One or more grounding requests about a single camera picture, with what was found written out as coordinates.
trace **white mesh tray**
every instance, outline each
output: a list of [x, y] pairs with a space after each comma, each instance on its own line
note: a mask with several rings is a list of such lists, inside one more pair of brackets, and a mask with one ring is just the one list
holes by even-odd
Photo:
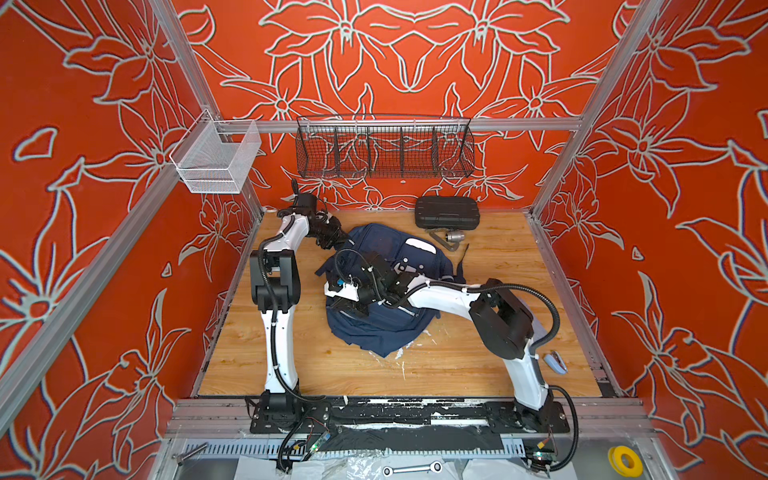
[[253, 165], [261, 136], [251, 121], [239, 143], [227, 141], [219, 132], [223, 122], [215, 121], [207, 111], [170, 154], [181, 180], [193, 194], [238, 194]]

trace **wood surface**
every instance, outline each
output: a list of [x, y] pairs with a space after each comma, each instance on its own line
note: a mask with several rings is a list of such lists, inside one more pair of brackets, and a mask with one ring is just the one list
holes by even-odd
[[[370, 222], [383, 223], [432, 241], [413, 220], [412, 211], [333, 212], [344, 230]], [[277, 232], [275, 214], [264, 217], [253, 248]], [[564, 387], [572, 396], [600, 396], [597, 383], [562, 309], [536, 243], [523, 214], [482, 213], [480, 226], [466, 232], [467, 240], [456, 252], [446, 252], [454, 267], [465, 246], [468, 283], [489, 277], [522, 283], [543, 292], [558, 306], [562, 318], [557, 337], [539, 350], [543, 356], [557, 350], [568, 365], [568, 374], [552, 372], [543, 360], [546, 380]], [[420, 395], [513, 396], [511, 380], [501, 359], [482, 344], [474, 325], [459, 316], [443, 313], [409, 347], [381, 358], [334, 336], [326, 321], [324, 277], [314, 274], [331, 256], [314, 239], [307, 238], [296, 252], [301, 278], [301, 300], [293, 321], [293, 345], [301, 391], [309, 395]], [[519, 295], [548, 329], [551, 317], [535, 297]], [[250, 298], [250, 271], [246, 267], [223, 326], [201, 395], [258, 395], [266, 378], [266, 340], [258, 309]]]

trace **navy blue backpack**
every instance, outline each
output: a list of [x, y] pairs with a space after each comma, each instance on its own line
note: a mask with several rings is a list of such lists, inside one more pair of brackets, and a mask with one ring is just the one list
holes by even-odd
[[[360, 253], [377, 252], [401, 272], [416, 271], [436, 280], [465, 282], [461, 262], [454, 275], [453, 263], [433, 243], [379, 223], [353, 228], [349, 239], [340, 248], [351, 248]], [[339, 258], [339, 267], [345, 275], [359, 271], [360, 263], [359, 256], [350, 252]], [[333, 257], [315, 274], [320, 276], [332, 270]], [[332, 310], [333, 301], [326, 299], [328, 326], [333, 334], [350, 345], [355, 343], [382, 357], [413, 341], [439, 315], [433, 309], [401, 306], [394, 310], [374, 303], [368, 305], [369, 315], [362, 317], [355, 310]]]

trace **black wire basket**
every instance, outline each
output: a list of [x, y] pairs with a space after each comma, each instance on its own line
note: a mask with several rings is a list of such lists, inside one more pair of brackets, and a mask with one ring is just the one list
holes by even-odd
[[345, 114], [296, 122], [296, 169], [304, 178], [457, 178], [475, 171], [469, 118]]

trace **floral wallpaper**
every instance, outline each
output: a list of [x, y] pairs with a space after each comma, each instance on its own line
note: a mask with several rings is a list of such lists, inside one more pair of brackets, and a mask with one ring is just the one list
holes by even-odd
[[[0, 31], [1, 375], [200, 110], [146, 0], [3, 2]], [[0, 478], [147, 474], [253, 220], [177, 184], [0, 438]]]
[[[328, 113], [578, 116], [638, 1], [174, 0], [225, 118]], [[290, 134], [264, 135], [250, 179], [262, 204], [291, 194]], [[336, 208], [407, 208], [423, 194], [524, 208], [568, 138], [476, 135], [478, 170], [453, 180], [301, 181]]]
[[768, 476], [767, 25], [666, 2], [542, 218], [681, 478]]

